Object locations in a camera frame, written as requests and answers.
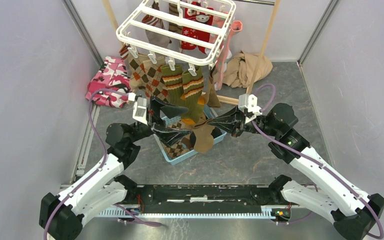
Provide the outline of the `tan brown sock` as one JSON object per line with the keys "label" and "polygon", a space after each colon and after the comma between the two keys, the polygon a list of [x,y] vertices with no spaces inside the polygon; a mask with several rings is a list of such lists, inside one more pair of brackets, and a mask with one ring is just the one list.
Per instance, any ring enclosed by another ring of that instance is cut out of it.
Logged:
{"label": "tan brown sock", "polygon": [[208,92],[206,93],[208,98],[207,105],[211,108],[220,108],[221,103],[219,101],[219,98],[215,90],[215,83],[213,78],[214,71],[215,71],[214,67],[209,70],[208,87],[207,87]]}

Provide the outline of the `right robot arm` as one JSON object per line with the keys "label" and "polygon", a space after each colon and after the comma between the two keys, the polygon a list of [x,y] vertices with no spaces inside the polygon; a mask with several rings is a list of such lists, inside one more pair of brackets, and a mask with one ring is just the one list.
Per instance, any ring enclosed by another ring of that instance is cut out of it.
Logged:
{"label": "right robot arm", "polygon": [[305,207],[329,221],[347,240],[370,236],[374,226],[379,229],[374,238],[383,239],[384,228],[380,217],[384,210],[384,197],[378,193],[367,193],[338,173],[294,129],[297,122],[293,108],[286,103],[278,103],[268,114],[234,107],[210,119],[208,124],[234,137],[244,132],[262,135],[269,140],[268,146],[278,159],[321,188],[321,191],[310,190],[282,175],[276,178],[268,191],[273,203],[287,201]]}

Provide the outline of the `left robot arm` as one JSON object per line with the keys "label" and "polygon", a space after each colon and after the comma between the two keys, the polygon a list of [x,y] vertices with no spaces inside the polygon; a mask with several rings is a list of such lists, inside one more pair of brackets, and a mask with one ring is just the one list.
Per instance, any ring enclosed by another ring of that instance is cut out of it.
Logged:
{"label": "left robot arm", "polygon": [[170,147],[189,135],[191,130],[169,128],[160,113],[168,118],[179,117],[188,108],[165,102],[155,96],[136,97],[132,118],[134,123],[112,123],[107,127],[101,160],[72,185],[53,195],[46,194],[40,205],[39,225],[43,239],[74,240],[84,226],[110,206],[133,203],[137,190],[120,182],[122,172],[137,158],[140,146],[135,142],[155,135]]}

